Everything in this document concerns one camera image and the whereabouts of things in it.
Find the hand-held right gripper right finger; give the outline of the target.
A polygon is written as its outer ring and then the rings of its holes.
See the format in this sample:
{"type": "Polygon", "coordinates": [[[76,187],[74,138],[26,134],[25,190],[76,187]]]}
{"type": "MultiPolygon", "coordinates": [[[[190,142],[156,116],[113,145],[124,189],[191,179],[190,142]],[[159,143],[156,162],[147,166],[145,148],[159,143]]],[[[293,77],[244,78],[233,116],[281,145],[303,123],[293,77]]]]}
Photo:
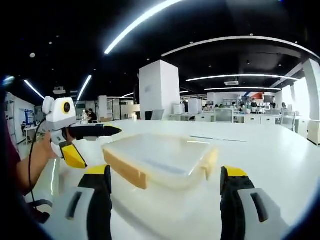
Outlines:
{"type": "Polygon", "coordinates": [[[256,188],[242,169],[223,166],[220,175],[222,240],[281,240],[287,224],[280,207],[256,188]]]}

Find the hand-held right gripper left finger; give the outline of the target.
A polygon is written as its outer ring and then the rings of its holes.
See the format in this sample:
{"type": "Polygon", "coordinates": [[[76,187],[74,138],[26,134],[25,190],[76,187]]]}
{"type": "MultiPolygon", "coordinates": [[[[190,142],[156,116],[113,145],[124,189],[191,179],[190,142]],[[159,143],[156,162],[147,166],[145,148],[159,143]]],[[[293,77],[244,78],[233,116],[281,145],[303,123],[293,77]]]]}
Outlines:
{"type": "Polygon", "coordinates": [[[111,240],[111,194],[110,166],[89,168],[54,203],[45,231],[53,240],[111,240]]]}

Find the person's left hand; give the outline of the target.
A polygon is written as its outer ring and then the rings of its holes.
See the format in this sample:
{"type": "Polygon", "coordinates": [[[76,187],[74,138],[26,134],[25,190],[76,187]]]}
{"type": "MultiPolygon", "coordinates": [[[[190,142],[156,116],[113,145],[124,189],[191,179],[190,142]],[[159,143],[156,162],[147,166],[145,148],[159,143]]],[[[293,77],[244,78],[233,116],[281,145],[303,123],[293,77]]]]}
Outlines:
{"type": "Polygon", "coordinates": [[[38,143],[39,151],[46,160],[56,159],[58,155],[53,151],[50,132],[46,132],[44,138],[38,143]]]}

